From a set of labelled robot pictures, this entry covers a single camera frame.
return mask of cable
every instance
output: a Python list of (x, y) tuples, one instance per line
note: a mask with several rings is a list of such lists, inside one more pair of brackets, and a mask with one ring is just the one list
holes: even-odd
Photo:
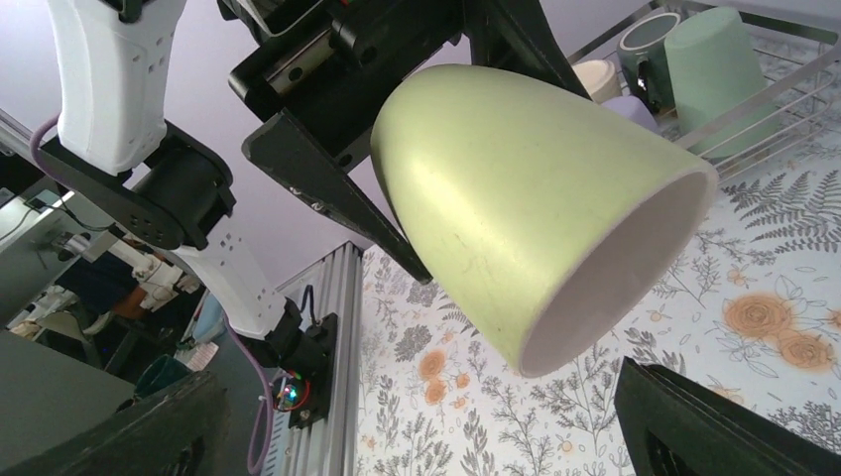
[(303, 313), (303, 310), (306, 309), (306, 301), (309, 299), (309, 321), (312, 325), (318, 325), (315, 322), (315, 290), (313, 289), (312, 285), (306, 285), (306, 288), (303, 289), (303, 297), (300, 299), (300, 312)]
[[(45, 176), (55, 180), (56, 183), (61, 183), (60, 177), (50, 172), (50, 168), (47, 167), (47, 165), (44, 162), (44, 158), (41, 157), (41, 143), (44, 142), (44, 136), (46, 136), (47, 133), (50, 132), (50, 130), (56, 127), (56, 125), (59, 123), (59, 116), (60, 113), (48, 119), (47, 122), (42, 124), (41, 127), (36, 129), (35, 132), (32, 133), (32, 137), (29, 139), (29, 153), (30, 155), (32, 155), (32, 160), (35, 161), (35, 165), (38, 166), (39, 169), (41, 169), (41, 172), (43, 172)], [(99, 232), (105, 231), (109, 228), (109, 226), (93, 227), (88, 224), (85, 224), (76, 216), (75, 213), (73, 213), (69, 208), (67, 208), (67, 204), (64, 202), (64, 197), (62, 195), (59, 195), (59, 200), (61, 201), (61, 211), (66, 213), (71, 220), (75, 221), (79, 226), (81, 226), (85, 230)], [(49, 208), (56, 209), (54, 206), (46, 206)]]
[(33, 211), (35, 211), (35, 208), (30, 208), (29, 210), (27, 210), (27, 212), (24, 213), (23, 218), (21, 218), (21, 221), (19, 221), (18, 224), (15, 225), (14, 228), (12, 228), (10, 231), (6, 232), (3, 236), (0, 236), (0, 241), (5, 240), (6, 238), (12, 236), (12, 234), (14, 234), (16, 231), (18, 231), (18, 228), (20, 228), (24, 224), (27, 216), (29, 216), (29, 214), (32, 213)]
[[(313, 310), (313, 304), (315, 303), (314, 295), (315, 290), (312, 285), (307, 285), (306, 288), (303, 289), (303, 298), (300, 301), (300, 308), (304, 309), (306, 307), (307, 299), (309, 300), (309, 315), (313, 323), (315, 323), (315, 311)], [(272, 427), (275, 424), (275, 406), (273, 404), (272, 382), (278, 380), (281, 375), (286, 374), (286, 377), (290, 377), (290, 375), (283, 369), (279, 369), (271, 381), (267, 379), (266, 373), (263, 372), (263, 367), (261, 367), (257, 362), (257, 359), (251, 355), (251, 352), (248, 351), (245, 344), (243, 344), (239, 339), (238, 334), (234, 331), (233, 327), (231, 327), (228, 314), (224, 310), (222, 310), (222, 320), (225, 322), (225, 328), (228, 330), (228, 334), (231, 336), (231, 339), (234, 341), (239, 350), (242, 351), (246, 359), (248, 359), (251, 366), (254, 367), (254, 371), (257, 372), (257, 377), (260, 379), (260, 385), (263, 387), (263, 401), (260, 402), (257, 407), (257, 414), (254, 416), (254, 428), (251, 430), (251, 440), (248, 443), (248, 454), (245, 461), (249, 474), (257, 475), (260, 474), (260, 471), (263, 469), (263, 462), (266, 460), (266, 454), (269, 453), (269, 446), (272, 442)], [(288, 409), (288, 412), (297, 409), (309, 398), (309, 382), (305, 383), (306, 386), (303, 399), (301, 399), (297, 406)], [(263, 445), (260, 448), (260, 454), (255, 461), (253, 460), (254, 450), (257, 440), (257, 430), (260, 428), (261, 420), (265, 421), (266, 430), (264, 433)]]
[[(263, 461), (266, 460), (266, 454), (269, 453), (269, 444), (272, 440), (272, 426), (275, 422), (275, 407), (272, 405), (272, 388), (269, 385), (269, 380), (266, 378), (266, 374), (263, 372), (263, 367), (257, 362), (257, 359), (251, 355), (251, 352), (245, 348), (245, 344), (239, 340), (237, 333), (234, 331), (233, 327), (231, 327), (230, 320), (228, 320), (228, 314), (222, 310), (222, 319), (225, 321), (225, 328), (228, 330), (228, 334), (233, 339), (234, 343), (239, 350), (245, 355), (248, 359), (248, 362), (251, 363), (251, 366), (254, 367), (254, 371), (257, 372), (258, 377), (260, 378), (260, 384), (263, 387), (263, 402), (260, 402), (260, 406), (257, 407), (257, 415), (254, 417), (254, 428), (251, 430), (251, 441), (248, 443), (248, 454), (246, 455), (246, 468), (248, 469), (248, 473), (252, 475), (260, 474), (260, 471), (263, 469)], [(255, 441), (257, 439), (257, 430), (260, 427), (260, 419), (265, 419), (266, 425), (266, 435), (263, 439), (263, 447), (260, 449), (260, 455), (257, 457), (257, 460), (254, 461), (254, 446)]]
[(66, 204), (66, 203), (64, 203), (64, 197), (61, 197), (61, 198), (60, 198), (60, 200), (61, 200), (61, 205), (63, 205), (63, 207), (61, 207), (61, 206), (52, 206), (52, 205), (47, 205), (47, 204), (43, 204), (43, 205), (41, 205), (41, 206), (44, 206), (44, 207), (49, 208), (49, 209), (52, 209), (52, 210), (56, 210), (56, 211), (61, 211), (61, 212), (63, 212), (63, 213), (64, 213), (64, 214), (66, 214), (66, 215), (67, 215), (67, 216), (68, 216), (71, 220), (75, 221), (77, 225), (79, 225), (80, 227), (84, 228), (84, 229), (85, 229), (85, 230), (87, 230), (87, 231), (94, 231), (94, 232), (99, 232), (99, 231), (108, 231), (108, 229), (109, 229), (109, 228), (111, 228), (110, 226), (90, 226), (90, 225), (88, 225), (88, 224), (85, 224), (83, 221), (79, 220), (78, 216), (76, 216), (76, 214), (75, 214), (75, 213), (73, 213), (73, 211), (72, 211), (72, 210), (70, 210), (69, 208), (67, 208), (67, 204)]

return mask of orange rose print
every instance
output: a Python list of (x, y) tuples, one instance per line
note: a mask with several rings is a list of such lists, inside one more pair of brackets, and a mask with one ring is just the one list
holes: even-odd
[(720, 385), (711, 385), (708, 387), (711, 391), (733, 402), (734, 404), (744, 405), (745, 399), (739, 395), (739, 389), (725, 389)]
[(663, 319), (671, 319), (664, 311), (665, 304), (661, 305), (659, 309), (649, 309), (646, 312), (649, 314), (649, 319), (652, 322), (660, 322)]
[(463, 389), (467, 387), (470, 383), (470, 376), (464, 373), (458, 374), (458, 377), (455, 378), (455, 386), (456, 388)]
[(458, 399), (456, 399), (455, 402), (452, 403), (452, 407), (456, 410), (463, 409), (465, 405), (467, 405), (467, 399), (464, 397), (459, 397)]
[(727, 272), (727, 281), (739, 287), (746, 286), (748, 283), (748, 280), (745, 279), (745, 275), (742, 274), (742, 269), (737, 268), (736, 266)]
[(430, 405), (438, 405), (444, 400), (444, 396), (446, 396), (446, 385), (439, 379), (430, 380), (424, 396), (426, 402)]
[(841, 310), (829, 309), (829, 323), (841, 329)]
[(362, 442), (365, 444), (365, 446), (368, 446), (368, 449), (374, 449), (374, 446), (377, 445), (377, 442), (374, 440), (374, 437), (368, 436), (367, 434), (362, 436)]
[(444, 370), (444, 363), (446, 362), (446, 354), (443, 350), (433, 350), (423, 356), (418, 365), (418, 375), (425, 380), (432, 380), (437, 378), (438, 374)]
[(824, 371), (834, 363), (832, 346), (814, 335), (787, 331), (780, 335), (778, 346), (785, 362), (799, 369)]
[(791, 326), (791, 309), (776, 295), (744, 295), (724, 309), (724, 320), (745, 337), (763, 338)]

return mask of floral tablecloth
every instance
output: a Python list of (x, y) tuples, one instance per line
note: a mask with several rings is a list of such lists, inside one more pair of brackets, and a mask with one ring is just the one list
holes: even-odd
[(437, 285), (368, 250), (356, 474), (632, 475), (613, 409), (626, 355), (841, 453), (841, 113), (830, 117), (723, 187), (642, 302), (539, 379), (509, 368)]

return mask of mug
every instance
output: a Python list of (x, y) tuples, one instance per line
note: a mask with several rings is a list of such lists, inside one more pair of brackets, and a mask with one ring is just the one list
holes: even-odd
[[(768, 85), (739, 12), (731, 7), (713, 8), (681, 23), (666, 37), (665, 53), (683, 134), (706, 125)], [(708, 159), (738, 154), (771, 136), (780, 124), (779, 116), (721, 147), (710, 148), (774, 111), (774, 106), (767, 104), (689, 150)]]
[(572, 67), (587, 94), (596, 104), (622, 95), (622, 85), (616, 75), (616, 65), (606, 59), (592, 59)]
[(616, 49), (631, 94), (655, 114), (674, 107), (663, 43), (680, 21), (680, 15), (674, 12), (647, 18), (632, 26)]
[(636, 305), (692, 237), (718, 178), (592, 101), (465, 64), (398, 86), (371, 158), (432, 276), (526, 377), (571, 361)]
[(655, 117), (649, 112), (649, 109), (643, 104), (639, 98), (634, 96), (620, 96), (608, 99), (602, 103), (603, 107), (619, 114), (620, 116), (631, 120), (638, 126), (660, 134), (660, 128), (657, 125)]

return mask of black mount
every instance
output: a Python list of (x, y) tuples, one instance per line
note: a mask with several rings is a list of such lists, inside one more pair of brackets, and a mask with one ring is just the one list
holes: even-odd
[(123, 186), (131, 172), (111, 176), (65, 149), (58, 137), (41, 147), (41, 155), (62, 185), (158, 248), (203, 249), (207, 234), (236, 202), (227, 164), (169, 122), (161, 146), (144, 161), (149, 173), (133, 189)]
[[(219, 2), (235, 7), (234, 0)], [(281, 35), (255, 34), (260, 48), (231, 72), (231, 86), (265, 122), (243, 152), (314, 211), (371, 239), (428, 282), (412, 245), (347, 175), (370, 155), (371, 127), (403, 78), (464, 34), (474, 64), (589, 96), (539, 0), (300, 0), (299, 11), (301, 2), (310, 8)], [(223, 8), (227, 18), (232, 10)], [(254, 34), (254, 22), (239, 16)]]
[(152, 0), (101, 0), (119, 14), (122, 23), (137, 23), (143, 14), (143, 6)]
[(661, 365), (626, 357), (614, 405), (637, 474), (841, 474), (841, 456)]
[(290, 427), (299, 428), (327, 417), (330, 411), (338, 316), (329, 314), (305, 331), (300, 330), (301, 323), (298, 306), (287, 298), (284, 315), (263, 340), (240, 336), (260, 365), (295, 371), (309, 382), (306, 402), (290, 414)]

